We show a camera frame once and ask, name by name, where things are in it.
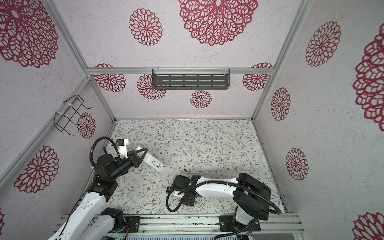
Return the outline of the white remote control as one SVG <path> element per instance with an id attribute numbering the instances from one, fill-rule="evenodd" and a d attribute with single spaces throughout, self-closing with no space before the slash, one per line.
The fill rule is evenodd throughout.
<path id="1" fill-rule="evenodd" d="M 143 163 L 147 164 L 149 167 L 151 167 L 152 169 L 156 170 L 156 171 L 161 171 L 164 164 L 158 160 L 157 158 L 155 158 L 153 155 L 151 155 L 150 153 L 147 152 L 144 160 L 143 160 Z"/>

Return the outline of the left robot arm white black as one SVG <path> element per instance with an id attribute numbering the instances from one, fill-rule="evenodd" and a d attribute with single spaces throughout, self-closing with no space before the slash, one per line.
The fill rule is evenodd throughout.
<path id="1" fill-rule="evenodd" d="M 51 237 L 51 240 L 99 240 L 107 233 L 126 228 L 126 220 L 120 209 L 107 207 L 114 194 L 117 179 L 137 168 L 148 154 L 148 149 L 129 151 L 127 158 L 104 154 L 98 158 L 96 175 L 80 204 L 76 203 L 67 221 Z"/>

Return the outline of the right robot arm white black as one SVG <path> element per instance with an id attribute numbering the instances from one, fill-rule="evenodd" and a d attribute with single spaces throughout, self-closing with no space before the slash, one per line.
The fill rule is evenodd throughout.
<path id="1" fill-rule="evenodd" d="M 234 223 L 246 225 L 252 219 L 267 221 L 269 214 L 277 214 L 280 209 L 271 202 L 271 188 L 248 174 L 240 173 L 237 178 L 214 180 L 202 176 L 191 178 L 177 175 L 166 190 L 166 207 L 176 212 L 181 205 L 193 206 L 195 198 L 220 197 L 236 203 Z M 175 210 L 170 208 L 170 196 L 181 198 Z"/>

